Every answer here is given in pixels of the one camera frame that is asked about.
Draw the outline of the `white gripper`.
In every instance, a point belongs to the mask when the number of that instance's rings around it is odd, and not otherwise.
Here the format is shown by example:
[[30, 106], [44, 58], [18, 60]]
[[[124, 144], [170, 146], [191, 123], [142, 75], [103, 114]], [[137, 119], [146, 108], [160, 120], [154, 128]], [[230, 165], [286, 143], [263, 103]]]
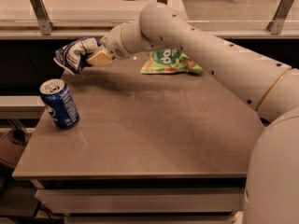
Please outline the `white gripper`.
[[102, 66], [109, 64], [113, 59], [125, 60], [132, 57], [132, 54], [125, 48], [121, 39], [121, 32], [124, 24], [115, 26], [100, 41], [105, 47], [99, 47], [94, 53], [89, 55], [86, 62], [91, 66]]

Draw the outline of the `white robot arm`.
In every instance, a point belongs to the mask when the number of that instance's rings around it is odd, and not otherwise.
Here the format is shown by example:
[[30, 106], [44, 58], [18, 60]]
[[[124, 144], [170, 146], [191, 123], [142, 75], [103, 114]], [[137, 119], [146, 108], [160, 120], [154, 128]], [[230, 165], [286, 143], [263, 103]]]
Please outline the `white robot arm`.
[[113, 28], [88, 62], [102, 65], [162, 48], [184, 52], [270, 123], [250, 156], [242, 223], [299, 224], [297, 70], [193, 28], [162, 3]]

